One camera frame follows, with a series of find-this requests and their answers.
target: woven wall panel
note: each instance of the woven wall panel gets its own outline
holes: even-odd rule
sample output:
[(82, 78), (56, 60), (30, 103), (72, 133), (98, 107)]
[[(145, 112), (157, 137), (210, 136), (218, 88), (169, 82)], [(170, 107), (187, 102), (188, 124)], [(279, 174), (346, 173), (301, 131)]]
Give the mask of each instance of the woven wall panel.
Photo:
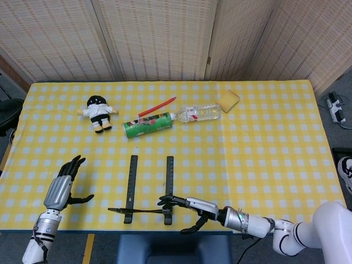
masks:
[(113, 80), (80, 0), (2, 0), (0, 36), (0, 47), (33, 81)]
[(216, 4), (99, 0), (124, 79), (203, 79)]
[(219, 1), (206, 79), (242, 79), (276, 3), (276, 0)]
[(320, 94), (351, 66), (351, 14), (350, 0), (284, 0), (247, 78), (309, 79)]

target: yellow checkered tablecloth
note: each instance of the yellow checkered tablecloth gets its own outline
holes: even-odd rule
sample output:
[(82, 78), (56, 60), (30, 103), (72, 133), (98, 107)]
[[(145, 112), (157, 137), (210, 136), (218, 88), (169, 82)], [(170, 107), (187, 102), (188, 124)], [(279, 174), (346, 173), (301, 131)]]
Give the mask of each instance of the yellow checkered tablecloth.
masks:
[[(121, 124), (172, 96), (161, 112), (181, 105), (211, 104), (231, 89), (240, 102), (221, 119), (181, 123), (127, 139)], [(91, 95), (119, 109), (113, 129), (96, 135), (78, 117)], [(135, 208), (157, 208), (165, 192), (166, 157), (175, 158), (174, 195), (231, 205), (256, 215), (310, 221), (325, 201), (343, 202), (336, 170), (309, 81), (91, 82), (33, 84), (14, 144), (0, 177), (0, 229), (31, 229), (60, 167), (81, 154), (87, 160), (73, 196), (95, 194), (62, 212), (60, 230), (180, 230), (198, 216), (175, 207), (173, 224), (163, 215), (124, 216), (129, 161), (138, 155)], [(224, 230), (209, 221), (203, 230)]]

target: sponge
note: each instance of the sponge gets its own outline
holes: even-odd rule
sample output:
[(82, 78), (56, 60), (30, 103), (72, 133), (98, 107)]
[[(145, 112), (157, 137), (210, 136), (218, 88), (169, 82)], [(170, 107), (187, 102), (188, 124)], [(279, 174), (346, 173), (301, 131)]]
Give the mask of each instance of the sponge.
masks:
[(240, 97), (233, 91), (227, 90), (216, 103), (220, 105), (222, 111), (227, 113), (238, 101), (240, 101)]

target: stuffed doll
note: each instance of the stuffed doll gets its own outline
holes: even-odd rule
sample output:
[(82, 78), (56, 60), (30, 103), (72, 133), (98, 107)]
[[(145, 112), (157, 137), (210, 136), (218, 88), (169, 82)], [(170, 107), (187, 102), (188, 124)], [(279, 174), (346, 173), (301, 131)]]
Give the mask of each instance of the stuffed doll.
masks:
[(118, 114), (119, 112), (108, 106), (105, 98), (93, 95), (88, 99), (87, 107), (88, 109), (78, 110), (77, 113), (79, 116), (90, 118), (95, 133), (102, 133), (103, 130), (111, 129), (109, 113)]

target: doll's white shirt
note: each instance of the doll's white shirt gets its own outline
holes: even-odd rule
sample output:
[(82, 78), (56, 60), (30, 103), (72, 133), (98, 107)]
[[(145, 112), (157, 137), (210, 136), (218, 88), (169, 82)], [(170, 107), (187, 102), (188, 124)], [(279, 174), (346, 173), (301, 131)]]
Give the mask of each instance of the doll's white shirt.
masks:
[(112, 107), (107, 106), (106, 103), (101, 104), (91, 104), (88, 109), (83, 110), (83, 116), (93, 118), (99, 116), (100, 114), (112, 113)]

